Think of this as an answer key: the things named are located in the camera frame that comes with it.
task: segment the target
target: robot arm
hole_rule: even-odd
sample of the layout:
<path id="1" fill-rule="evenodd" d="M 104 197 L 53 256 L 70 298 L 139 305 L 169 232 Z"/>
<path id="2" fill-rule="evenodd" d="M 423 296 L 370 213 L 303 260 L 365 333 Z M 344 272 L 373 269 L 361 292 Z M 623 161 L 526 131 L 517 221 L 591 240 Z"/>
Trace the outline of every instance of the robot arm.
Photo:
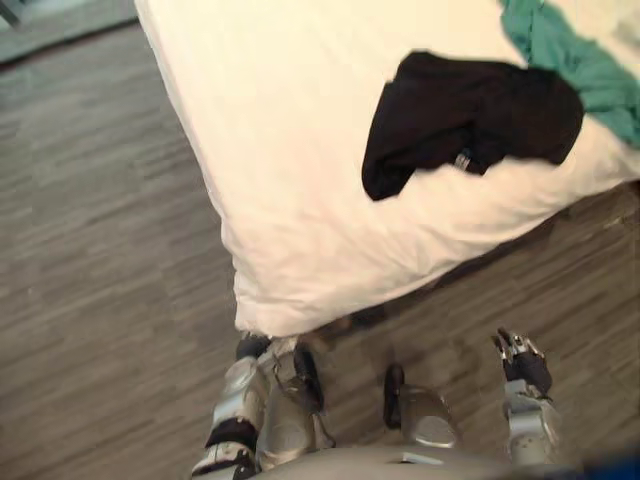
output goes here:
<path id="1" fill-rule="evenodd" d="M 552 378 L 544 354 L 527 337 L 498 330 L 492 337 L 506 376 L 509 455 L 519 466 L 559 465 L 560 415 L 548 396 Z"/>

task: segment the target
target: mattress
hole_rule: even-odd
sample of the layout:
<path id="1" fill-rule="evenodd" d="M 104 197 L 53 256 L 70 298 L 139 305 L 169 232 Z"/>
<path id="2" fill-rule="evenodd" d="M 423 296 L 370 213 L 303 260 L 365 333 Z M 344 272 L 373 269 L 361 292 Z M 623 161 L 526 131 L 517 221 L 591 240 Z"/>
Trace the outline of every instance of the mattress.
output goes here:
<path id="1" fill-rule="evenodd" d="M 634 0 L 556 2 L 638 75 L 613 32 Z M 425 285 L 576 200 L 640 177 L 591 117 L 560 167 L 415 174 L 372 202 L 360 170 L 386 81 L 413 49 L 523 62 L 494 0 L 137 0 L 236 269 L 236 326 L 313 330 Z"/>

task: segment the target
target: green cloth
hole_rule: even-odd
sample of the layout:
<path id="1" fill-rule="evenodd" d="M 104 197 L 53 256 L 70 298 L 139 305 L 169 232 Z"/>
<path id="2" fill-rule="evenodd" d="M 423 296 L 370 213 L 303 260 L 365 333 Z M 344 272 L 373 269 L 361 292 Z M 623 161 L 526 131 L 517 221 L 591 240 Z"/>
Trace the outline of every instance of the green cloth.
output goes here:
<path id="1" fill-rule="evenodd" d="M 558 72 L 585 111 L 640 147 L 640 84 L 594 41 L 576 35 L 562 13 L 540 0 L 500 0 L 502 27 L 532 67 Z"/>

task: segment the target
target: robot finger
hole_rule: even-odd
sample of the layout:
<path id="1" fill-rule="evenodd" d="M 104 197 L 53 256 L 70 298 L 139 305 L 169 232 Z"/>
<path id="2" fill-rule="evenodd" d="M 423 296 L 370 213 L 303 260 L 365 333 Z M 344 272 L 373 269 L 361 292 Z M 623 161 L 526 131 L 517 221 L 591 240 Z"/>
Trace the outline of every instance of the robot finger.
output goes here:
<path id="1" fill-rule="evenodd" d="M 493 341 L 493 344 L 498 351 L 500 360 L 502 360 L 502 369 L 504 370 L 507 381 L 510 382 L 512 380 L 517 380 L 519 378 L 518 370 L 513 364 L 513 359 L 511 356 L 511 352 L 509 351 L 509 347 L 505 348 L 505 345 L 497 335 L 492 335 L 491 340 Z"/>

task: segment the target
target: white bedsheet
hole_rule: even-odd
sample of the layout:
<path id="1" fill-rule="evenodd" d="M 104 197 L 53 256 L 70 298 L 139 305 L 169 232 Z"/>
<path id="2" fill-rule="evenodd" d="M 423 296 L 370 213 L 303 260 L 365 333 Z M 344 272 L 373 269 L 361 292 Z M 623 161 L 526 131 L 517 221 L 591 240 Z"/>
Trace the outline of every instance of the white bedsheet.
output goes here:
<path id="1" fill-rule="evenodd" d="M 611 35 L 634 0 L 564 0 Z M 581 197 L 640 177 L 587 117 L 564 164 L 445 166 L 374 203 L 360 167 L 384 82 L 412 49 L 522 64 L 494 0 L 137 0 L 236 268 L 236 326 L 285 336 L 424 285 Z"/>

